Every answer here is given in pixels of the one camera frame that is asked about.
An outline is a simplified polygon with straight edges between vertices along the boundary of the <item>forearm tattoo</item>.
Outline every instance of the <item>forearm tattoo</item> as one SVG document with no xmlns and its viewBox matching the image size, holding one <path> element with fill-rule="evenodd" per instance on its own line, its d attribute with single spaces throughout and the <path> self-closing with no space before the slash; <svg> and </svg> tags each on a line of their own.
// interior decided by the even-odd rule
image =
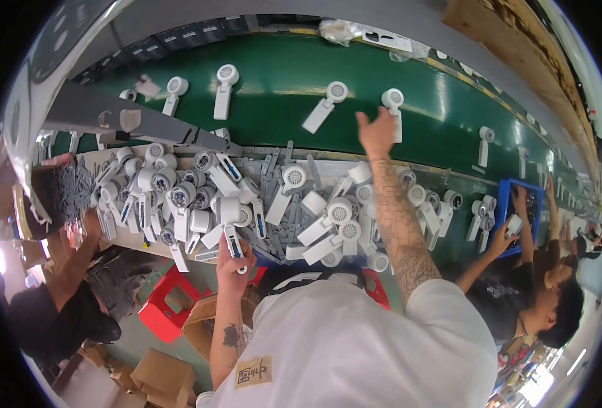
<svg viewBox="0 0 602 408">
<path fill-rule="evenodd" d="M 371 161 L 378 230 L 394 267 L 403 304 L 429 279 L 441 279 L 430 258 L 417 215 L 390 159 Z"/>
<path fill-rule="evenodd" d="M 229 364 L 229 368 L 233 368 L 246 347 L 242 334 L 242 323 L 231 324 L 224 329 L 224 345 L 235 348 L 235 359 Z"/>
</svg>

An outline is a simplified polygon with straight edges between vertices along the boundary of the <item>person in black shirt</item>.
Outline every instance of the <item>person in black shirt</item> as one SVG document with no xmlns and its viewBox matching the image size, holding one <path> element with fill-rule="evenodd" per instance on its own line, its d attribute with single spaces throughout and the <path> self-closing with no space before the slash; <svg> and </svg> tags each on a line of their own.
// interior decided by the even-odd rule
<svg viewBox="0 0 602 408">
<path fill-rule="evenodd" d="M 483 273 L 516 236 L 504 239 L 507 221 L 493 237 L 490 249 L 469 266 L 456 283 L 482 315 L 497 343 L 536 334 L 544 345 L 561 347 L 580 325 L 583 293 L 571 276 L 575 257 L 559 260 L 551 271 L 534 271 L 534 244 L 527 222 L 525 189 L 518 186 L 512 200 L 524 220 L 520 232 L 521 259 L 515 268 Z M 550 276 L 550 288 L 545 276 Z"/>
<path fill-rule="evenodd" d="M 89 269 L 100 239 L 94 210 L 84 217 L 86 237 L 60 273 L 37 288 L 17 293 L 7 319 L 20 348 L 36 363 L 72 357 L 84 340 L 110 343 L 120 338 L 118 322 L 134 310 L 144 275 L 163 264 L 157 255 L 111 247 Z"/>
</svg>

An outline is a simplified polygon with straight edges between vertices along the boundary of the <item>tattooed arm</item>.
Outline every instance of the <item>tattooed arm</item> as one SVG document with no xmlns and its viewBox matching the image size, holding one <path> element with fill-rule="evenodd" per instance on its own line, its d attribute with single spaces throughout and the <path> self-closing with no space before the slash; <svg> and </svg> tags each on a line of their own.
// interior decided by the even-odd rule
<svg viewBox="0 0 602 408">
<path fill-rule="evenodd" d="M 246 344 L 242 333 L 242 305 L 240 298 L 249 280 L 249 274 L 236 271 L 242 266 L 253 266 L 256 257 L 245 241 L 240 240 L 244 258 L 232 258 L 224 235 L 219 240 L 217 256 L 217 309 L 215 327 L 210 343 L 210 378 L 213 390 L 229 376 Z"/>
<path fill-rule="evenodd" d="M 362 112 L 356 118 L 358 137 L 373 173 L 378 230 L 405 305 L 421 283 L 441 279 L 441 275 L 430 258 L 417 215 L 389 157 L 394 145 L 394 118 L 383 107 L 378 108 L 378 118 L 373 123 Z"/>
</svg>

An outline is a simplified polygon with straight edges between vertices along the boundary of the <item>worker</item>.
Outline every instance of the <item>worker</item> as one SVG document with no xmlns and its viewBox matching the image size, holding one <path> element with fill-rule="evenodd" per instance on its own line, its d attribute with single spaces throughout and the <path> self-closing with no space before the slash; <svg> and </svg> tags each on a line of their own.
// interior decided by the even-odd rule
<svg viewBox="0 0 602 408">
<path fill-rule="evenodd" d="M 506 239 L 504 233 L 499 233 L 506 231 L 508 220 L 494 234 L 489 250 L 471 264 L 456 283 L 480 312 L 497 343 L 536 335 L 548 347 L 562 347 L 580 327 L 582 316 L 584 296 L 574 278 L 577 259 L 570 255 L 555 262 L 552 269 L 543 270 L 551 262 L 546 259 L 546 254 L 540 260 L 541 270 L 536 273 L 526 192 L 522 186 L 516 186 L 516 193 L 512 190 L 511 194 L 514 208 L 523 220 L 519 235 L 519 262 L 504 272 L 481 276 L 507 249 L 509 242 L 517 238 L 510 236 Z M 551 238 L 556 234 L 552 228 Z"/>
<path fill-rule="evenodd" d="M 84 340 L 119 339 L 118 322 L 134 310 L 144 276 L 165 262 L 157 255 L 110 247 L 89 268 L 101 235 L 94 209 L 86 212 L 83 225 L 86 237 L 61 271 L 39 287 L 17 293 L 7 308 L 16 341 L 39 365 L 72 357 Z"/>
<path fill-rule="evenodd" d="M 292 276 L 265 296 L 246 344 L 240 297 L 255 258 L 231 258 L 220 240 L 210 349 L 212 407 L 483 407 L 496 378 L 493 338 L 480 314 L 430 258 L 389 152 L 395 121 L 358 112 L 370 161 L 378 229 L 403 301 L 380 307 L 351 273 Z"/>
</svg>

